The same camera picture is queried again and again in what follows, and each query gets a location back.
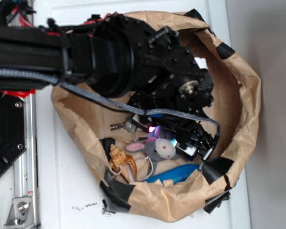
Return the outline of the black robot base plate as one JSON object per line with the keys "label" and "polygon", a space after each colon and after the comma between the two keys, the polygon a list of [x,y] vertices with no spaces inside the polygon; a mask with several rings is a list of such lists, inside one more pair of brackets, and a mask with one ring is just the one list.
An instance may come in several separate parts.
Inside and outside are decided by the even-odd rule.
{"label": "black robot base plate", "polygon": [[0,178],[26,149],[25,103],[0,93]]}

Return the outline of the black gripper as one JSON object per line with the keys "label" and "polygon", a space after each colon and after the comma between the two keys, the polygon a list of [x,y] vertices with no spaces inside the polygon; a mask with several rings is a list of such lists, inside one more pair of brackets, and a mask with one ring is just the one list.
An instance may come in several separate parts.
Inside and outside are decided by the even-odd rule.
{"label": "black gripper", "polygon": [[154,97],[142,93],[131,96],[128,105],[140,109],[156,110],[155,114],[134,115],[134,126],[151,133],[154,137],[175,141],[178,154],[189,160],[199,155],[207,161],[218,143],[218,133],[212,136],[204,130],[201,122],[218,123],[210,119],[200,104],[187,96]]}

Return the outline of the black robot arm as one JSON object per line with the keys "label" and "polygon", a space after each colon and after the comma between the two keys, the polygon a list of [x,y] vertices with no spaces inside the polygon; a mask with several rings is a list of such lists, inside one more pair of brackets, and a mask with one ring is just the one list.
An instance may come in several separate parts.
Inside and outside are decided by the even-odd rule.
{"label": "black robot arm", "polygon": [[212,78],[177,31],[156,31],[144,21],[113,14],[80,26],[0,26],[0,91],[49,84],[139,116],[139,126],[160,125],[175,134],[189,159],[206,161],[219,134],[201,126],[213,102]]}

